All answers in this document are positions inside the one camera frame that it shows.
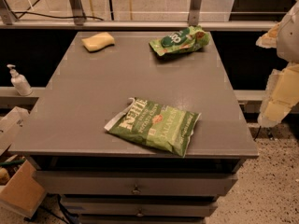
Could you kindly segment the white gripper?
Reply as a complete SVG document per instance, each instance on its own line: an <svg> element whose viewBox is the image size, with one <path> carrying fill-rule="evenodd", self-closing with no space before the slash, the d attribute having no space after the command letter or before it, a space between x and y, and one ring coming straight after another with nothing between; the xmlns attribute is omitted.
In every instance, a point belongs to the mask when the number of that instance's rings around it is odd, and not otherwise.
<svg viewBox="0 0 299 224"><path fill-rule="evenodd" d="M299 1L256 45L265 49L277 48L279 58L289 62L282 70L270 74L258 123L265 128L279 124L299 103Z"/></svg>

